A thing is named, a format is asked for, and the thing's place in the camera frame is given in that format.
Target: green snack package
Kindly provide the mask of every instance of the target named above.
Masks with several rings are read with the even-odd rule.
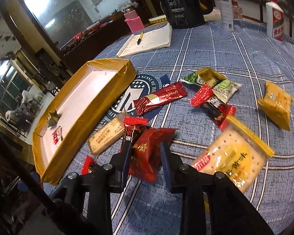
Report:
[[[58,114],[56,110],[54,112],[49,112],[48,127],[56,125],[60,117],[61,114]]]
[[[222,75],[212,68],[203,68],[183,77],[182,79],[180,79],[180,81],[186,83],[187,85],[196,85],[202,87],[203,84],[206,84],[210,88],[213,88],[222,80],[226,79],[226,76]]]
[[[212,91],[216,97],[223,103],[227,103],[231,96],[242,86],[242,84],[231,80],[223,80],[216,85]]]

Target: blue plaid tablecloth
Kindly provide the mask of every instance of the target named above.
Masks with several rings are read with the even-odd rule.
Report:
[[[236,117],[276,152],[245,196],[278,234],[294,219],[294,102],[288,132],[279,130],[266,119],[256,100],[264,96],[266,80],[278,84],[294,98],[294,40],[288,37],[283,42],[271,40],[266,36],[264,25],[243,20],[236,20],[234,29],[233,33],[223,30],[221,22],[208,22],[191,29],[173,29],[170,48],[128,57],[138,74],[128,91],[134,98],[144,94],[146,89],[160,88],[159,78],[164,74],[173,83],[203,67],[214,68],[241,83],[243,86],[229,104],[237,108]],[[107,47],[96,59],[115,58],[127,38]],[[154,127],[179,129],[171,151],[178,153],[188,164],[221,133],[205,114],[194,111],[189,105],[194,93],[188,90],[188,96],[165,105],[151,121]],[[120,111],[120,102],[124,104],[122,107],[132,110],[131,100],[125,101],[125,97],[130,98],[121,96],[91,135]],[[97,162],[109,162],[120,145],[121,140],[118,140],[98,157]],[[85,142],[64,176],[72,171],[80,174],[87,155],[91,152]],[[111,195],[111,213],[113,234],[178,234],[181,195],[167,191],[162,169],[155,184],[130,176],[124,192]]]

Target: candy wrapper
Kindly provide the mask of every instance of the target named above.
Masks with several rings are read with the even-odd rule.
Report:
[[[82,175],[92,173],[98,167],[99,167],[99,165],[95,162],[95,160],[93,158],[91,158],[90,156],[87,156],[85,159],[85,162],[83,164],[82,170],[81,170]]]
[[[228,114],[234,115],[236,108],[223,104],[213,93],[212,89],[204,84],[190,100],[193,107],[200,107],[204,113],[219,127],[226,127],[225,118]]]
[[[245,192],[260,173],[274,150],[256,136],[240,120],[228,115],[227,129],[194,161],[196,170],[213,175],[225,173]]]
[[[227,103],[232,95],[242,86],[242,84],[231,80],[223,80],[216,85],[212,91],[223,103]]]
[[[61,114],[58,114],[56,110],[54,112],[49,112],[48,127],[56,125],[60,117]]]
[[[292,96],[270,81],[266,81],[264,98],[257,100],[264,113],[280,129],[288,131],[290,130],[291,102],[293,102]]]
[[[180,82],[161,88],[160,90],[134,100],[134,106],[139,116],[168,102],[187,95],[187,91]]]
[[[186,86],[196,85],[201,87],[203,84],[206,84],[209,87],[213,88],[222,80],[226,79],[226,76],[215,71],[212,68],[203,68],[183,77],[180,81],[183,82]]]
[[[127,151],[132,149],[136,141],[143,134],[146,129],[148,119],[146,118],[135,118],[126,117],[124,118],[124,135],[122,140],[121,151]]]
[[[99,155],[123,135],[123,120],[127,116],[128,114],[126,111],[117,114],[115,118],[89,138],[88,144],[95,156]]]
[[[60,146],[62,142],[62,127],[59,126],[53,133],[52,133],[52,138],[53,138],[53,145],[54,148],[57,148]]]
[[[171,128],[146,129],[134,144],[129,175],[155,183],[157,168],[161,162],[160,143],[165,141],[170,145],[176,130]]]

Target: black kettle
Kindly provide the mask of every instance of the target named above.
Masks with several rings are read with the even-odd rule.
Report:
[[[172,28],[191,28],[205,23],[204,15],[213,10],[213,1],[207,0],[207,9],[200,7],[199,0],[160,0],[167,21]]]

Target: open notebook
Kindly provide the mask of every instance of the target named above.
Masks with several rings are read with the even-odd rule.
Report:
[[[170,47],[171,35],[172,27],[169,23],[160,29],[144,33],[139,45],[137,45],[137,40],[140,35],[132,34],[117,53],[117,57],[120,58],[157,48]]]

